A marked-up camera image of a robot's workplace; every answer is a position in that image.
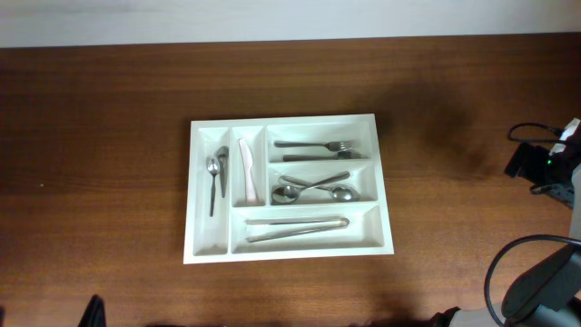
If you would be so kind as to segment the steel tablespoon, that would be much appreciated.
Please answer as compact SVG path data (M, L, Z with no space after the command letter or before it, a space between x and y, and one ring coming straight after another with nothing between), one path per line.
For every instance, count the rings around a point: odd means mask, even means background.
M307 186L294 186L290 184L281 184L276 186L271 192L271 199L275 203L283 203L283 204L290 204L295 203L299 200L302 193L307 190L318 188L319 186L326 185L328 183L334 183L346 180L350 177L350 173L348 171L338 173L332 177L329 177L324 180L320 180L316 183L311 183Z
M295 177L281 176L279 178L280 182L288 182L296 184L298 186L307 186L310 184L308 181L304 181ZM347 185L337 185L337 186L319 186L318 190L326 191L330 194L330 197L337 202L357 202L359 200L359 194L350 186Z

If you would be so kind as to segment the steel tongs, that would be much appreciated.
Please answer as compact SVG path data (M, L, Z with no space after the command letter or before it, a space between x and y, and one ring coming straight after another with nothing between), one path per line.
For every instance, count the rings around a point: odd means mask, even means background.
M282 238L289 238L309 233L322 233L346 228L350 225L350 220L345 217L323 217L323 218L296 218L296 219L263 219L247 220L247 225L294 225L306 224L306 227L278 232L270 232L262 235L248 236L247 243L259 243Z

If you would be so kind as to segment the pink plastic knife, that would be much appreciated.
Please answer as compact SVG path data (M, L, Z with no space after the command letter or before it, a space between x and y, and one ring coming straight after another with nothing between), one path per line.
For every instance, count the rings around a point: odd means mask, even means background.
M248 205L254 205L258 202L258 194L252 177L253 158L251 154L251 149L246 143L246 141L242 138L238 140L238 144L241 151L241 159L245 180L246 201Z

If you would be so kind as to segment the small steel teaspoon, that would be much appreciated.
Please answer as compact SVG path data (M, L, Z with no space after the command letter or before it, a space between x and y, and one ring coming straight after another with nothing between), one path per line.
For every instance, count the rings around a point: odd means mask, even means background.
M212 185L210 190L210 216L214 215L215 197L216 197L216 177L219 175L221 167L219 161L215 156L207 158L207 171L212 177Z
M220 167L220 183L221 183L221 195L222 198L226 197L226 187L227 187L227 173L228 173L228 160L229 160L229 147L222 146L216 152L216 157L219 162Z

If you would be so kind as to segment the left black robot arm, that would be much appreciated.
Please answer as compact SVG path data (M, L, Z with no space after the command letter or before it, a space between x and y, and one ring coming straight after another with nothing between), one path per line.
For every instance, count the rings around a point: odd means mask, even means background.
M99 295L92 296L78 327L106 327L104 301Z

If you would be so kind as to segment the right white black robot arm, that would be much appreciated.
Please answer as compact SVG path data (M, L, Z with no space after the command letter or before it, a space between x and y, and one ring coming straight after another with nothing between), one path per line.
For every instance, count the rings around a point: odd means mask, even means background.
M533 195L546 195L572 209L568 236L534 234L505 245L487 269L486 307L438 312L427 326L580 326L580 120L564 128L539 123L512 126L507 139L518 143L505 174L531 182ZM500 260L513 248L532 242L562 248L520 274L508 288L500 311L490 299L490 284Z

